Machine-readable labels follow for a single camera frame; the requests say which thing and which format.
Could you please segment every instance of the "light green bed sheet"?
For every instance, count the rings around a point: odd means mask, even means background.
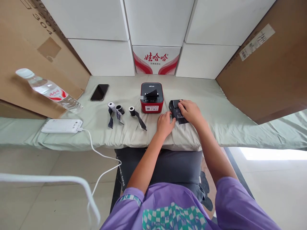
[[[255,124],[235,108],[224,96],[215,80],[180,78],[167,75],[137,74],[135,77],[91,77],[79,101],[84,105],[80,114],[66,112],[62,119],[81,119],[82,127],[91,132],[94,147],[146,147],[156,131],[160,114],[141,113],[140,91],[143,82],[160,82],[163,87],[162,112],[168,110],[170,100],[189,99],[196,102],[208,121],[221,147],[253,147],[273,149],[304,149],[307,147],[307,110],[262,125]],[[104,101],[91,102],[90,97],[98,84],[109,84]],[[120,104],[125,110],[123,123],[113,115],[110,119],[108,102]],[[147,126],[141,129],[128,108],[134,106]],[[44,120],[0,118],[0,146],[34,146],[53,150],[90,150],[88,134],[44,134],[40,128]],[[170,150],[201,150],[196,130],[191,124],[176,123],[163,145]]]

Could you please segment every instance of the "purple t-shirt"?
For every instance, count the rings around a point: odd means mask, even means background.
[[[186,187],[157,183],[144,194],[127,188],[101,229],[280,229],[231,177],[217,182],[213,223],[194,193]]]

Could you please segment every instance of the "black smartphone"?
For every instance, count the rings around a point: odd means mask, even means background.
[[[106,84],[99,84],[95,89],[91,101],[103,101],[105,98],[106,92],[108,91],[109,85]]]

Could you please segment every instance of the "plastic water bottle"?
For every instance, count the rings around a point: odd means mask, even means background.
[[[53,100],[65,109],[73,113],[80,113],[82,111],[83,105],[81,105],[81,103],[76,99],[72,98],[54,82],[36,76],[31,70],[26,68],[17,70],[16,74],[28,80],[32,89],[36,92],[44,95],[50,100]]]

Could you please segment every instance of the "brown cardboard box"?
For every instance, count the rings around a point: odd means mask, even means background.
[[[0,117],[46,119],[47,117],[0,100]]]
[[[65,109],[33,91],[15,71],[28,68],[55,82],[76,99],[86,88],[90,74],[48,27],[50,22],[33,6],[31,0],[0,3],[0,99],[47,117],[59,118]],[[16,117],[15,113],[5,114]]]
[[[275,33],[265,38],[259,32],[268,24]],[[246,57],[253,38],[262,45]],[[257,124],[306,109],[307,1],[277,0],[216,80]]]
[[[76,86],[85,90],[90,78],[75,55],[58,34],[58,27],[40,0],[0,2],[0,19],[22,36]]]

